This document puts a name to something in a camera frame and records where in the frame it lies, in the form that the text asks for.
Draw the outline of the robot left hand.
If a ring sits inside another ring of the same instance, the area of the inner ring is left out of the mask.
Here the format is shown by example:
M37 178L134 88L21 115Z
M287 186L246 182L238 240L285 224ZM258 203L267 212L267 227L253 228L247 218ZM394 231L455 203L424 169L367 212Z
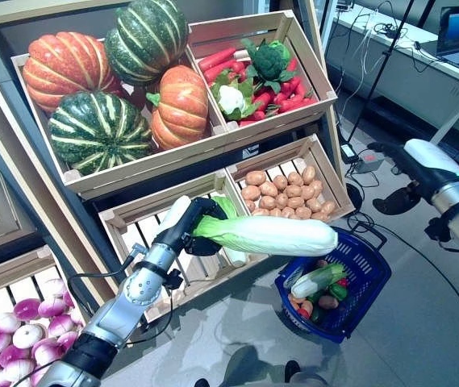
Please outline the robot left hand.
M159 231L154 243L162 243L171 248L177 255L185 251L193 256L212 256L222 247L203 236L194 236L202 218L209 215L215 219L226 220L227 214L214 199L194 198L186 204L184 210L178 211L178 220Z

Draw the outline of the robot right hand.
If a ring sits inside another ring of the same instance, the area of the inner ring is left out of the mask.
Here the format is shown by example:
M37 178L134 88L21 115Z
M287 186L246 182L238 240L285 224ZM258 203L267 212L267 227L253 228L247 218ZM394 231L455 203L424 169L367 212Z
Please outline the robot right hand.
M401 173L417 182L415 191L428 201L446 185L459 185L459 164L426 140L410 139L404 145L372 142L367 148L391 158Z

